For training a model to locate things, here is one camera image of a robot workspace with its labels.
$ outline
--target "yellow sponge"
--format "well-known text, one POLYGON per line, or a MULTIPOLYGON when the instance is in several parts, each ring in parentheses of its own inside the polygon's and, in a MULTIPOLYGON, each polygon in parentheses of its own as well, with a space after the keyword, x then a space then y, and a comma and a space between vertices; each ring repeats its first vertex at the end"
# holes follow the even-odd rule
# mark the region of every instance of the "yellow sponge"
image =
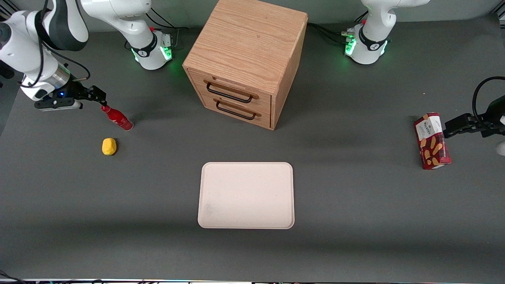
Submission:
POLYGON ((102 152, 104 155, 111 156, 114 155, 118 146, 116 145, 116 141, 113 138, 105 138, 102 143, 102 152))

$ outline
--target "wooden drawer cabinet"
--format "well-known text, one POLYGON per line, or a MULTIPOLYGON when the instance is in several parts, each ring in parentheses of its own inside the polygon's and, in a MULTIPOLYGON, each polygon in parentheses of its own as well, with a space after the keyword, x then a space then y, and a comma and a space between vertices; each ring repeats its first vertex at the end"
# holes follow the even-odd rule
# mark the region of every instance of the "wooden drawer cabinet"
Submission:
POLYGON ((275 129, 298 70, 307 14, 220 0, 183 63, 203 105, 275 129))

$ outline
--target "black metal handle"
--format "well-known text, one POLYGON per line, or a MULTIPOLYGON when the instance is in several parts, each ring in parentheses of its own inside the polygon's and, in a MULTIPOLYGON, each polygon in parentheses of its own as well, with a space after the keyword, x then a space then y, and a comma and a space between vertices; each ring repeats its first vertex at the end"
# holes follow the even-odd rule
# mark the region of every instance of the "black metal handle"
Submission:
POLYGON ((236 112, 232 112, 232 111, 227 110, 227 109, 223 109, 223 108, 219 107, 220 103, 221 103, 220 101, 216 102, 216 108, 218 110, 220 110, 220 111, 224 111, 224 112, 227 112, 229 114, 233 114, 233 115, 236 115, 238 117, 241 117, 241 118, 247 119, 247 120, 253 120, 256 117, 256 113, 253 113, 252 116, 245 116, 245 115, 242 115, 242 114, 239 114, 239 113, 236 113, 236 112))
POLYGON ((215 93, 215 94, 220 95, 220 96, 225 97, 225 98, 229 98, 229 99, 235 100, 237 102, 244 103, 244 104, 248 104, 248 103, 250 103, 253 100, 252 96, 249 96, 249 99, 244 100, 244 99, 236 98, 234 96, 230 96, 229 94, 225 94, 225 93, 220 92, 220 91, 213 90, 213 89, 211 89, 211 83, 210 82, 207 83, 207 91, 209 91, 211 93, 215 93))

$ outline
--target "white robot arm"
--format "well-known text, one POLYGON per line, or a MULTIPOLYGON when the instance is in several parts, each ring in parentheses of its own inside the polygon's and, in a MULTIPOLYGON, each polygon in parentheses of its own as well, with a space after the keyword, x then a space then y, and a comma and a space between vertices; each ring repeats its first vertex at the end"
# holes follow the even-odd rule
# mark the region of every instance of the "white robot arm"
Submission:
POLYGON ((79 51, 88 41, 88 30, 77 0, 52 0, 46 11, 18 11, 0 22, 0 61, 25 74, 21 90, 42 111, 81 108, 77 100, 106 105, 105 93, 84 88, 70 71, 43 46, 79 51))
POLYGON ((347 29, 345 54, 360 64, 372 64, 384 54, 387 37, 396 23, 394 8, 416 7, 430 0, 362 0, 369 11, 365 24, 347 29))
POLYGON ((140 65, 147 70, 161 68, 172 59, 172 39, 160 31, 151 31, 142 19, 124 20, 146 14, 151 0, 81 0, 86 13, 119 30, 132 46, 140 65))

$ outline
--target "gray tabletop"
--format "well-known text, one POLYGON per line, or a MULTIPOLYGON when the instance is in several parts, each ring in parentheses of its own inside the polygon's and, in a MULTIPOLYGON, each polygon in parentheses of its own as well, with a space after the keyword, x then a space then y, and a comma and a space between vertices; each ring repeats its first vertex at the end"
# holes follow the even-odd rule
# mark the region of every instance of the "gray tabletop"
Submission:
MULTIPOLYGON (((339 30, 345 25, 334 25, 339 30)), ((383 58, 360 66, 308 28, 278 128, 205 109, 181 64, 145 71, 119 33, 72 54, 136 125, 96 103, 42 113, 16 98, 0 137, 0 267, 24 278, 255 281, 505 281, 502 137, 448 140, 453 164, 421 169, 413 120, 470 112, 476 85, 503 75, 495 17, 398 23, 383 58), (119 141, 113 157, 106 137, 119 141), (294 227, 203 229, 209 161, 293 165, 294 227)), ((76 74, 81 75, 72 66, 76 74)), ((502 95, 482 89, 479 109, 502 95)))

